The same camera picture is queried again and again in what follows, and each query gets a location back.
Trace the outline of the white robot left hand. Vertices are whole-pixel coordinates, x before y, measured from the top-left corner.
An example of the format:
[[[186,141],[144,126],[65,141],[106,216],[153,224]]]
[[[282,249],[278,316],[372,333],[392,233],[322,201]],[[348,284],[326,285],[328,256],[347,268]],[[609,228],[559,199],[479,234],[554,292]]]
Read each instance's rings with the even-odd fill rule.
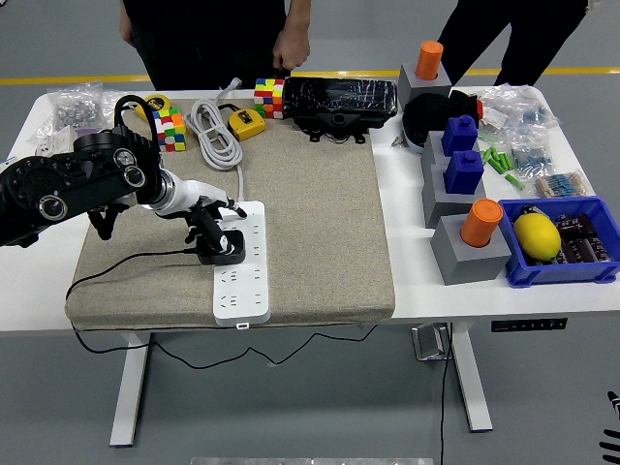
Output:
[[[164,219],[183,218],[189,228],[185,239],[190,244],[201,239],[213,252],[230,256],[238,248],[225,236],[220,223],[220,208],[235,212],[246,218],[247,213],[237,201],[215,186],[197,180],[181,180],[171,176],[171,189],[162,206],[155,208],[156,214]]]

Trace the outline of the person's left hand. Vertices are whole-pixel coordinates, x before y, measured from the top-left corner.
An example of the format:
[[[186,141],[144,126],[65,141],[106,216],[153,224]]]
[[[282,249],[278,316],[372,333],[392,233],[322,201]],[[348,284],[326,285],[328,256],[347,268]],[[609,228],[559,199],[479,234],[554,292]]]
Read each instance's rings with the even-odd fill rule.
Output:
[[[310,55],[308,29],[286,26],[278,35],[273,48],[273,68],[292,71],[301,66]]]

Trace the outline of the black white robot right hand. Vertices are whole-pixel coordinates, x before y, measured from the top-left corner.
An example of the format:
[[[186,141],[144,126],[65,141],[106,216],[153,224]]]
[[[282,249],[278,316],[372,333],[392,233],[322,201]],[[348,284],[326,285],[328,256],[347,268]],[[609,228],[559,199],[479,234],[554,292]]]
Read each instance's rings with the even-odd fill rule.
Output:
[[[614,415],[619,417],[619,395],[610,390],[607,398],[612,406]],[[604,439],[599,441],[602,450],[602,460],[608,464],[619,464],[619,431],[608,429],[604,430]]]

